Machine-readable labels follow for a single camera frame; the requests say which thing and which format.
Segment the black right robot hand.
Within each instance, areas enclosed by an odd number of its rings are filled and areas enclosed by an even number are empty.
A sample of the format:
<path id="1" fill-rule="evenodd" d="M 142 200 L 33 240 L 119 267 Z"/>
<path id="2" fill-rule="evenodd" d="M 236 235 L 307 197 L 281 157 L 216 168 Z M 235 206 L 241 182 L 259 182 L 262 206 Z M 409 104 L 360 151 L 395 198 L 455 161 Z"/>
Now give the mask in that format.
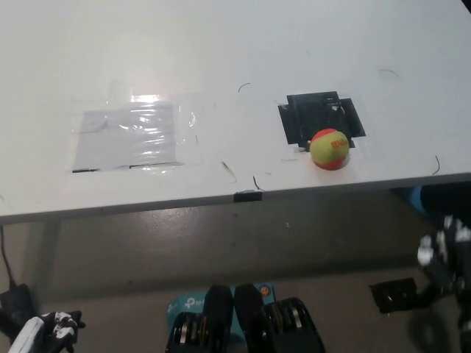
<path id="1" fill-rule="evenodd" d="M 446 215 L 438 229 L 419 240 L 417 261 L 441 293 L 470 295 L 470 228 Z"/>

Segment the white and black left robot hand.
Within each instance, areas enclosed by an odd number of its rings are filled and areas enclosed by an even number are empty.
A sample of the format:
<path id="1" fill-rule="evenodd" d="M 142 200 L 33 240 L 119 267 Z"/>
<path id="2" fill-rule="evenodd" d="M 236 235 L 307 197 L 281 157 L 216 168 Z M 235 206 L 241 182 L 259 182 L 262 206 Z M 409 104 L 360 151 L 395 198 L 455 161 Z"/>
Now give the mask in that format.
<path id="1" fill-rule="evenodd" d="M 85 328 L 82 312 L 50 312 L 29 319 L 16 335 L 9 353 L 74 352 L 78 332 Z"/>

